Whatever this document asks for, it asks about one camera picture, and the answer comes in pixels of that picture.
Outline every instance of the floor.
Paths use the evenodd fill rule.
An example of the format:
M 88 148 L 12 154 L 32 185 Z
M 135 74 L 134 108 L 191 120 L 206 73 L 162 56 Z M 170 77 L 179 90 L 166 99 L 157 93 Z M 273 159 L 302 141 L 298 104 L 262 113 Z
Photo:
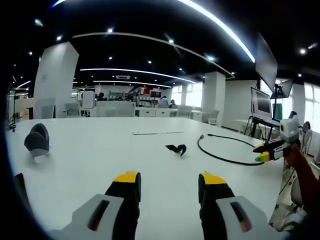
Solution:
M 307 155 L 306 160 L 309 163 L 311 163 L 311 162 L 313 162 L 314 158 Z M 317 178 L 319 177 L 319 173 L 316 172 L 316 170 L 314 170 L 313 168 L 312 168 L 312 172 Z M 281 189 L 284 187 L 284 185 L 288 181 L 291 173 L 292 173 L 292 168 L 289 170 L 286 170 L 283 173 Z M 295 178 L 294 176 L 297 177 L 296 172 L 294 172 L 289 183 L 293 181 L 293 179 Z M 278 200 L 277 200 L 277 204 L 278 203 L 285 203 L 287 205 L 291 205 L 292 201 L 291 201 L 290 191 L 291 191 L 291 185 L 287 184 L 287 186 L 284 188 L 282 193 L 279 195 Z M 274 210 L 273 215 L 272 215 L 269 223 L 272 224 L 272 226 L 276 229 L 280 228 L 283 224 L 283 221 L 285 219 L 286 214 L 288 214 L 288 213 L 289 213 L 289 211 L 287 211 L 285 208 L 279 206 L 277 209 Z

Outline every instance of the white desk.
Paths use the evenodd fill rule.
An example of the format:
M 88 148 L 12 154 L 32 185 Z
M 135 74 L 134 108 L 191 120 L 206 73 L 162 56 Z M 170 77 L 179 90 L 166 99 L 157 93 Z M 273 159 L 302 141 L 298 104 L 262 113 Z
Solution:
M 47 162 L 35 164 L 24 140 L 36 123 L 50 136 Z M 133 135 L 134 131 L 184 131 Z M 141 172 L 137 240 L 201 240 L 198 176 L 205 171 L 225 179 L 236 196 L 245 196 L 268 220 L 282 182 L 283 160 L 259 166 L 224 162 L 201 152 L 197 140 L 212 133 L 258 145 L 260 140 L 176 117 L 80 117 L 26 120 L 7 133 L 14 174 L 23 173 L 32 210 L 45 230 L 62 229 L 72 212 L 96 194 L 104 194 L 113 179 L 126 171 Z M 165 145 L 185 144 L 184 156 Z M 206 136 L 201 146 L 223 158 L 254 163 L 257 153 L 238 141 Z

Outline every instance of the window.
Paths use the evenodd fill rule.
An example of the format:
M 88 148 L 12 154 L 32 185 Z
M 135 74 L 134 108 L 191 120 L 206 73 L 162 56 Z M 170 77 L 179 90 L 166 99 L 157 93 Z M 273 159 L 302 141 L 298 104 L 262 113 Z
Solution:
M 288 79 L 277 79 L 275 80 L 276 84 L 280 84 L 283 83 L 285 81 L 288 81 Z M 266 94 L 268 94 L 270 97 L 272 95 L 272 91 L 270 90 L 270 88 L 267 86 L 267 84 L 261 80 L 260 81 L 260 90 Z M 294 90 L 293 88 L 291 88 L 291 92 L 288 98 L 280 98 L 276 100 L 277 104 L 282 104 L 282 118 L 283 119 L 287 119 L 290 115 L 291 111 L 294 111 L 293 109 L 293 94 L 294 94 Z M 275 104 L 275 100 L 271 99 L 271 107 L 272 107 L 272 116 L 273 116 L 273 109 L 274 109 L 274 104 Z
M 174 100 L 175 104 L 181 105 L 182 99 L 182 85 L 174 86 L 172 88 L 171 100 Z
M 185 105 L 201 108 L 202 88 L 203 88 L 202 82 L 189 84 L 186 89 Z
M 305 121 L 310 122 L 311 129 L 320 133 L 320 86 L 304 84 Z

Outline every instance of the monitor stand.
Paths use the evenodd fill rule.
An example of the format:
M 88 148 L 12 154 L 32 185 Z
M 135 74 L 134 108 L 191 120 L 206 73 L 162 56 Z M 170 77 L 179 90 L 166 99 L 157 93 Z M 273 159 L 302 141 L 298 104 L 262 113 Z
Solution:
M 275 116 L 276 116 L 276 109 L 277 109 L 277 98 L 278 98 L 278 95 L 283 94 L 283 92 L 282 92 L 282 87 L 279 86 L 278 84 L 275 84 L 275 85 L 274 85 L 274 91 L 275 91 L 275 93 L 274 93 L 274 106 L 273 106 L 272 120 L 278 122 L 279 120 L 277 120 L 277 119 L 275 118 Z

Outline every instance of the monitor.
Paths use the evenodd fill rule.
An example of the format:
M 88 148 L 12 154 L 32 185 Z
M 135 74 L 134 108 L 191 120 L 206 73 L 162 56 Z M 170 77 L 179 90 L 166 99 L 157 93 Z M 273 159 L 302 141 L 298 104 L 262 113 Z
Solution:
M 273 93 L 271 95 L 271 99 L 286 99 L 289 97 L 291 89 L 292 89 L 293 80 L 290 79 L 288 81 L 284 81 L 279 83 L 277 88 L 273 89 Z
M 270 90 L 273 91 L 276 83 L 278 63 L 268 44 L 260 34 L 258 34 L 257 38 L 255 71 L 260 75 Z
M 160 91 L 151 91 L 150 97 L 151 98 L 161 98 L 161 92 Z
M 253 115 L 272 118 L 270 96 L 251 87 L 251 112 Z

